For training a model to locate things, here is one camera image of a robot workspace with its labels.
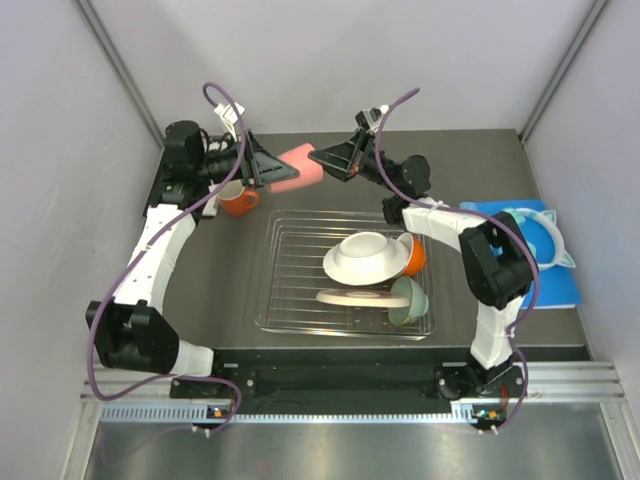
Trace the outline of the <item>pink plastic cup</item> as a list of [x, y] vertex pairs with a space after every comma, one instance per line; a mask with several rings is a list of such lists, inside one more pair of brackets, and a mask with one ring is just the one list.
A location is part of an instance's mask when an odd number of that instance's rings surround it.
[[279, 181], [266, 186], [266, 190], [272, 194], [285, 193], [319, 183], [324, 177], [322, 166], [309, 158], [314, 146], [305, 143], [290, 149], [278, 158], [288, 166], [295, 168], [299, 175], [296, 178]]

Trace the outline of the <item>orange mug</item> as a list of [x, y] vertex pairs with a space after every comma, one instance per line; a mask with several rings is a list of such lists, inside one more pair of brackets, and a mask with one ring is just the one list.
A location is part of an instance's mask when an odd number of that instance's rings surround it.
[[260, 201], [259, 194], [245, 187], [240, 180], [227, 183], [217, 193], [217, 198], [221, 208], [234, 217], [246, 215]]

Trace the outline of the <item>white blue-rimmed plate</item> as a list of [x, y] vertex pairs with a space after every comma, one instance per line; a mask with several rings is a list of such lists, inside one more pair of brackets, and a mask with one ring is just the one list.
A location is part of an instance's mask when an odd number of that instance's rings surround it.
[[323, 269], [332, 280], [365, 286], [382, 283], [401, 274], [409, 261], [407, 248], [378, 232], [355, 233], [324, 256]]

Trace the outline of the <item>orange and white bowl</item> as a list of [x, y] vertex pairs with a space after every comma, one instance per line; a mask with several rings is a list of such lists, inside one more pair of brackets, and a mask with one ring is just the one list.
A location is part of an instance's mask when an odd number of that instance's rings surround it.
[[402, 276], [414, 276], [426, 265], [426, 254], [419, 238], [409, 232], [401, 234], [397, 240], [407, 249], [409, 259], [402, 271]]

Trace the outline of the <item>pink floral plate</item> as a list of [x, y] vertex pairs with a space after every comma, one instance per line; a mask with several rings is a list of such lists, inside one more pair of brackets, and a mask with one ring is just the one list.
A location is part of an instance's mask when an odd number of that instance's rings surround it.
[[389, 291], [357, 289], [325, 289], [316, 294], [316, 300], [330, 305], [368, 308], [403, 308], [410, 300]]

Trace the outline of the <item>green ceramic bowl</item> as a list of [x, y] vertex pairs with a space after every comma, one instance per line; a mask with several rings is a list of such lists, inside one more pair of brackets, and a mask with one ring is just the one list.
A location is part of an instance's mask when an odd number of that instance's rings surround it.
[[429, 298], [423, 288], [412, 278], [406, 276], [399, 278], [392, 285], [391, 292], [409, 301], [407, 306], [388, 311], [388, 319], [393, 326], [414, 324], [428, 312]]

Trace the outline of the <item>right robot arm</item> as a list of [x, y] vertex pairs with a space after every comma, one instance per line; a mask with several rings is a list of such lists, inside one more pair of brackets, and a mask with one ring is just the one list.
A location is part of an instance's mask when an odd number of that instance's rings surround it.
[[313, 150], [308, 156], [342, 182], [361, 176], [389, 189], [392, 196], [382, 202], [389, 224], [402, 225], [460, 253], [467, 285], [478, 302], [476, 332], [465, 366], [437, 370], [437, 389], [449, 400], [492, 394], [512, 368], [519, 311], [539, 274], [514, 217], [436, 202], [428, 195], [428, 160], [411, 155], [395, 162], [362, 128], [349, 140]]

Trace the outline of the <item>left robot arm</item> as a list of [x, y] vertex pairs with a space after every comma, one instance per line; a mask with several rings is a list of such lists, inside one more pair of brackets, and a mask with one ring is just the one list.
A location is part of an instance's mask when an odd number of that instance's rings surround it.
[[192, 376], [194, 387], [212, 397], [227, 382], [225, 370], [214, 364], [213, 349], [180, 339], [162, 314], [177, 259], [199, 221], [209, 215], [204, 197], [224, 178], [263, 187], [297, 179], [301, 172], [271, 155], [252, 133], [239, 138], [226, 133], [216, 149], [208, 141], [191, 120], [166, 128], [145, 224], [125, 277], [104, 302], [89, 304], [85, 318], [94, 334], [90, 361], [106, 368]]

